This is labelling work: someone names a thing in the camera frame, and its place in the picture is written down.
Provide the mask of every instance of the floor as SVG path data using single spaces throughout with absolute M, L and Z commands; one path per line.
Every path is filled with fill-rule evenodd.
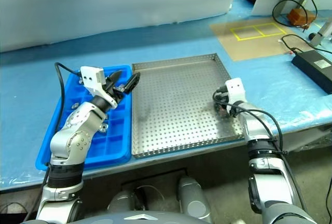
M 288 161 L 301 187 L 309 214 L 317 223 L 328 223 L 325 197 L 332 174 L 331 147 L 295 152 L 288 155 Z M 261 223 L 260 215 L 251 210 L 248 200 L 247 162 L 246 147 L 237 147 L 86 180 L 82 193 L 87 206 L 86 215 L 95 215 L 106 209 L 120 189 L 141 185 L 155 186 L 164 197 L 163 200 L 160 193 L 146 187 L 151 210 L 178 211 L 175 194 L 177 180 L 188 173 L 201 184 L 211 205 L 214 223 L 231 223 L 237 219 L 243 219 L 246 223 Z M 2 194 L 0 203 L 17 201 L 30 209 L 36 193 L 37 189 L 30 189 Z M 8 211 L 19 212 L 21 209 L 13 204 Z

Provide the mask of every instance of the white label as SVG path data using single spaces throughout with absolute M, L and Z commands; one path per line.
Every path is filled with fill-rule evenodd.
M 329 64 L 327 61 L 325 60 L 319 60 L 319 61 L 316 61 L 314 62 L 314 64 L 316 64 L 318 67 L 320 68 L 326 68 L 326 67 L 330 67 L 331 64 Z

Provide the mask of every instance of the orange object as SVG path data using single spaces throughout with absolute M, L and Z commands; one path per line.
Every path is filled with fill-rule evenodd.
M 308 14 L 308 25 L 303 26 L 302 28 L 307 29 L 310 26 L 310 23 L 315 19 L 315 14 L 307 10 Z M 292 25 L 304 25 L 306 24 L 306 13 L 303 9 L 293 9 L 287 15 L 288 20 Z

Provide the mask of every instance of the small metal part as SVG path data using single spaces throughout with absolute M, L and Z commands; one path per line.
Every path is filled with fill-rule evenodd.
M 106 133 L 107 132 L 107 129 L 108 129 L 108 124 L 106 123 L 102 123 L 99 127 L 99 132 L 101 133 Z
M 79 103 L 76 102 L 74 105 L 72 105 L 72 109 L 76 109 L 79 106 Z

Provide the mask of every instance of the blue plastic tray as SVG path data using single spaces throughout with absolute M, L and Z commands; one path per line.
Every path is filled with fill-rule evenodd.
M 122 70 L 121 77 L 116 85 L 125 84 L 132 72 L 130 66 L 105 67 L 105 76 Z M 61 129 L 67 117 L 72 111 L 72 105 L 90 101 L 92 96 L 83 85 L 78 83 L 76 75 L 71 74 L 65 87 L 65 104 L 60 121 Z M 36 168 L 46 170 L 45 163 L 49 162 L 51 151 L 50 142 L 54 135 L 56 121 L 60 111 L 60 101 L 51 119 L 51 123 L 46 131 L 43 144 L 39 150 Z M 104 123 L 108 124 L 107 133 L 96 132 L 92 138 L 91 146 L 85 160 L 85 168 L 92 169 L 107 165 L 115 165 L 127 162 L 131 157 L 131 94 L 126 95 L 118 107 L 107 113 L 108 119 Z

